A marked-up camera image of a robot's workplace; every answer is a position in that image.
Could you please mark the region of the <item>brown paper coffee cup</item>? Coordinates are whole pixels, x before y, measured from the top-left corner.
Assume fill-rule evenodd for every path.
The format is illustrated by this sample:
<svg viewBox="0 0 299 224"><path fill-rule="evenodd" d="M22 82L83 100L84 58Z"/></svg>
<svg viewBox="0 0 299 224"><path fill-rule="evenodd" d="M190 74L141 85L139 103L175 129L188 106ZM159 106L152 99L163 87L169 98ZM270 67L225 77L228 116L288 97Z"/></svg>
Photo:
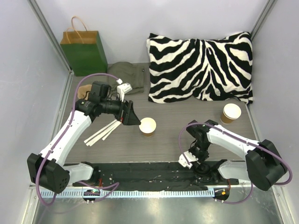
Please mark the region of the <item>brown paper coffee cup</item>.
<svg viewBox="0 0 299 224"><path fill-rule="evenodd" d="M143 118L139 129L145 137L151 137L157 127L156 121L153 118Z"/></svg>

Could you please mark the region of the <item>brown paper cups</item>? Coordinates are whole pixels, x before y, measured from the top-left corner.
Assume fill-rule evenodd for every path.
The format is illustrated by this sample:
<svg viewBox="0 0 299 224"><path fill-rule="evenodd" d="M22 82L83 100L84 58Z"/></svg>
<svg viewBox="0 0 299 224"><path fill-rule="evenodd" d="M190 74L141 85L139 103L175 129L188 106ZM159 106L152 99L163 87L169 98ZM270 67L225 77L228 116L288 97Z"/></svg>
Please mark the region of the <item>brown paper cups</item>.
<svg viewBox="0 0 299 224"><path fill-rule="evenodd" d="M233 103L226 104L221 114L221 121L224 124L230 124L238 119L242 114L241 108Z"/></svg>

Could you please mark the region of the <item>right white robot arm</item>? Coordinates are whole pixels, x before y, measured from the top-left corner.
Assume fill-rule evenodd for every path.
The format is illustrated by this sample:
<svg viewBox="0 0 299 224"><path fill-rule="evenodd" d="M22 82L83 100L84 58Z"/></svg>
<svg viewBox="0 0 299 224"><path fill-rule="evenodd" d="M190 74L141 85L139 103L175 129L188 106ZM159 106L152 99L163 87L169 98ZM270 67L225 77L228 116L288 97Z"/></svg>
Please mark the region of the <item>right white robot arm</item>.
<svg viewBox="0 0 299 224"><path fill-rule="evenodd" d="M194 145L179 157L183 167L192 168L199 176L210 176L216 184L227 179L250 181L260 190L267 191L290 171L274 144L244 138L225 129L217 122L208 120L203 124L191 121L186 131L195 139ZM222 159L208 165L208 149L211 144L223 147L241 158L241 161Z"/></svg>

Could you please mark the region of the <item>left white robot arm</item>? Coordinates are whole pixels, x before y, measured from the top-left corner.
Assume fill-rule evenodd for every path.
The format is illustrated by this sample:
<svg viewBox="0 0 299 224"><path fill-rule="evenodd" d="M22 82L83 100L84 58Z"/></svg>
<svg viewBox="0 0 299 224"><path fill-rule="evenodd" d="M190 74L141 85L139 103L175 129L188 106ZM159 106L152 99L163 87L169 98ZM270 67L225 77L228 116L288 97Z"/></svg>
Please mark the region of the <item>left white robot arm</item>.
<svg viewBox="0 0 299 224"><path fill-rule="evenodd" d="M66 123L50 144L39 154L31 154L27 159L30 179L37 187L44 187L60 194L69 184L84 181L95 186L100 179L99 168L89 162L77 165L65 165L65 160L74 144L95 118L101 114L112 114L115 120L100 129L86 140L92 146L100 139L106 139L120 124L125 126L140 125L140 120L133 109L133 102L124 96L132 90L129 83L117 86L117 98L109 99L110 85L93 82L88 99L75 102Z"/></svg>

